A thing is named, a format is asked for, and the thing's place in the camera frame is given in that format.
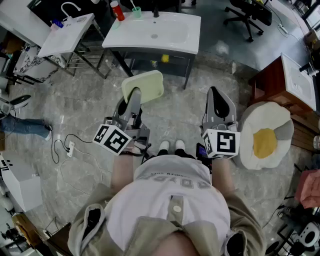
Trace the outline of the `metal rack stand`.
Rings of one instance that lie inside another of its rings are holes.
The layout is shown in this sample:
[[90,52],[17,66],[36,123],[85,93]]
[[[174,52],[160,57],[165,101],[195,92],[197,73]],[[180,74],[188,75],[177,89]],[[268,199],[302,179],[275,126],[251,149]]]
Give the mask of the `metal rack stand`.
[[102,79],[106,79],[108,73],[101,72],[101,65],[107,54],[107,49],[101,46],[100,41],[89,40],[90,36],[94,34],[98,34],[102,40],[105,39],[95,19],[92,20],[91,24],[80,36],[75,49],[70,53],[66,61],[65,69],[70,72],[73,71],[73,75],[77,70],[91,69]]

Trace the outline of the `person's white shirt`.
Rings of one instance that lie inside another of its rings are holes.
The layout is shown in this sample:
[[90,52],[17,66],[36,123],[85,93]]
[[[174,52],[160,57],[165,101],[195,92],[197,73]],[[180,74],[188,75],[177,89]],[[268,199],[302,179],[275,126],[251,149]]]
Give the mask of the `person's white shirt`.
[[212,186],[209,169],[177,155],[139,166],[105,213],[111,240],[127,256],[149,256],[175,232],[186,234],[200,255],[219,256],[231,232],[227,202]]

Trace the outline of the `black office chair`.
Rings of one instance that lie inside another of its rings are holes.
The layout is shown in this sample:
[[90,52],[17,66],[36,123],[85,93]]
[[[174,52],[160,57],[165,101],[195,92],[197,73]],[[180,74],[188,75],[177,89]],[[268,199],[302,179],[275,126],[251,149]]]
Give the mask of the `black office chair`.
[[267,7],[264,2],[260,2],[258,0],[229,0],[230,4],[241,10],[241,13],[232,9],[230,7],[226,7],[224,11],[226,13],[232,12],[236,14],[236,17],[227,18],[223,21],[224,25],[227,25],[230,22],[243,22],[248,31],[249,37],[247,41],[252,43],[254,41],[251,31],[251,26],[258,29],[257,34],[262,36],[264,31],[256,25],[252,20],[258,20],[266,26],[270,26],[272,24],[272,11],[269,7]]

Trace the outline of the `small white sink basin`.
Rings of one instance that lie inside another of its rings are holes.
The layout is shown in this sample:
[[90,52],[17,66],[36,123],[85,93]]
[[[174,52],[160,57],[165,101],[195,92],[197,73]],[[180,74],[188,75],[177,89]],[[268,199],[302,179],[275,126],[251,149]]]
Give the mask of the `small white sink basin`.
[[93,13],[82,15],[72,21],[67,20],[63,28],[52,30],[41,47],[38,57],[44,58],[73,52],[94,18]]

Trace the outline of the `red bottle white cap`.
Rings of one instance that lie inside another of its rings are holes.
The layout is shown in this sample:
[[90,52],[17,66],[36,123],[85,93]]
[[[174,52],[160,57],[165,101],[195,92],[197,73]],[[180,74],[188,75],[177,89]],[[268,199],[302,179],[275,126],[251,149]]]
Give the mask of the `red bottle white cap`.
[[117,0],[112,0],[110,2],[110,7],[112,8],[113,14],[118,19],[119,22],[122,22],[125,20],[125,16]]

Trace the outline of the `pale green plastic tray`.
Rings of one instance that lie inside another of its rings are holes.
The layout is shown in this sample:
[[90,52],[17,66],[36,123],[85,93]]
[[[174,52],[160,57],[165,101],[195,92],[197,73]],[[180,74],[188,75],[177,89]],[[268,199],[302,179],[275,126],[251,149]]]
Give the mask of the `pale green plastic tray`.
[[157,99],[164,93],[163,74],[158,70],[152,70],[126,78],[121,84],[126,103],[135,88],[141,91],[141,104]]

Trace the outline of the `marble pattern slab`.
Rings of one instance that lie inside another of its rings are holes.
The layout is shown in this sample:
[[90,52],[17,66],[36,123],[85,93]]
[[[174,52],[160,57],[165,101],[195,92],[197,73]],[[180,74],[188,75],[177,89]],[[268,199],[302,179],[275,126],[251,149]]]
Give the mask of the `marble pattern slab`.
[[21,51],[13,73],[36,83],[51,84],[51,76],[59,67],[45,58],[38,57],[40,48],[37,45],[28,45]]

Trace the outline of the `person's black trousers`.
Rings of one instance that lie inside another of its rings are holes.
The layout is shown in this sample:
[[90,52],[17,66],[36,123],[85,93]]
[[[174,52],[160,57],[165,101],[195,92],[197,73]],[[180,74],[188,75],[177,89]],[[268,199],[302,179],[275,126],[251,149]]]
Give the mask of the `person's black trousers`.
[[[169,155],[169,151],[167,149],[161,149],[157,154],[157,156],[164,156],[164,155]],[[179,156],[181,158],[189,158],[194,160],[196,159],[191,154],[186,153],[182,148],[177,149],[174,152],[174,155]]]

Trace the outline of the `white box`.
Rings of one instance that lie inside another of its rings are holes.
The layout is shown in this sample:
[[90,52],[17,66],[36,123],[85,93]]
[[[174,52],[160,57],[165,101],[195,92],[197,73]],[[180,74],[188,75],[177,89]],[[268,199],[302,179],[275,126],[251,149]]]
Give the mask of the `white box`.
[[0,152],[2,179],[17,204],[28,212],[43,204],[41,178],[13,151]]

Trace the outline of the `person's right forearm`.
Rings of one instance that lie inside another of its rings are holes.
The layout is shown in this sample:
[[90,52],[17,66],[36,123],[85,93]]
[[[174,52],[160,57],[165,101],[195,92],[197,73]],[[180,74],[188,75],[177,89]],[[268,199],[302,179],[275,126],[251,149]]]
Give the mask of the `person's right forearm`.
[[224,197],[236,190],[231,174],[230,162],[229,159],[216,158],[212,160],[211,164],[212,186]]

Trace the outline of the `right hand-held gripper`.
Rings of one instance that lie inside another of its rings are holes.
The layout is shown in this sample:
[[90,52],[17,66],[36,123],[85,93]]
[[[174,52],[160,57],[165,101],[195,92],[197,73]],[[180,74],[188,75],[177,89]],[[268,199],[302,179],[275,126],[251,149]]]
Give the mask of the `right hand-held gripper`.
[[201,136],[208,158],[230,159],[238,155],[241,133],[237,112],[227,94],[212,86],[207,92],[206,118]]

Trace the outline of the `white cabinet sink basin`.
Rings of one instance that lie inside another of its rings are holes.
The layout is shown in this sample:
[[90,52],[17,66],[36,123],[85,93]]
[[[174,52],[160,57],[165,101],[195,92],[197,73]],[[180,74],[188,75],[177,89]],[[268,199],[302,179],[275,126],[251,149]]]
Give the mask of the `white cabinet sink basin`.
[[281,53],[280,56],[286,91],[300,99],[315,111],[317,106],[312,76],[305,70],[300,71],[301,66],[286,54]]

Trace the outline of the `black metal sink stand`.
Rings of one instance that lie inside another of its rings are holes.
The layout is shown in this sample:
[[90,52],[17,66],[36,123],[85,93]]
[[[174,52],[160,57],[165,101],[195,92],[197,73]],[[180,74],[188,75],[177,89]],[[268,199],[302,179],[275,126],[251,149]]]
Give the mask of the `black metal sink stand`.
[[[193,53],[156,48],[111,47],[110,51],[128,77],[134,75],[133,71],[158,70],[163,74],[185,78],[184,89],[196,58]],[[162,62],[162,55],[169,55],[169,62]]]

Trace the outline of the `person's khaki jacket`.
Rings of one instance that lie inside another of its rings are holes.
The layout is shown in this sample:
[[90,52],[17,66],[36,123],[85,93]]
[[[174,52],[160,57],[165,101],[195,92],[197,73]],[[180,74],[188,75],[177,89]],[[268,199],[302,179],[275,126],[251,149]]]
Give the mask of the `person's khaki jacket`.
[[[111,240],[107,230],[105,208],[115,195],[107,186],[99,184],[78,212],[67,242],[73,256],[128,256]],[[264,256],[266,242],[262,229],[241,193],[235,190],[224,199],[230,213],[230,234],[224,244],[223,254],[209,256]],[[190,238],[180,231],[171,233],[152,254],[143,256],[156,255],[204,256],[198,253]]]

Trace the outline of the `white round device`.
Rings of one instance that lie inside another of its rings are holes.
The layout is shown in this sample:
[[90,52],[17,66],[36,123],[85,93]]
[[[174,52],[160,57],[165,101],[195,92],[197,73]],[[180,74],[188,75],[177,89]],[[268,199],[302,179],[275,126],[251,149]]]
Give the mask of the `white round device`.
[[320,238],[320,225],[316,222],[309,222],[298,236],[298,241],[310,248],[316,244]]

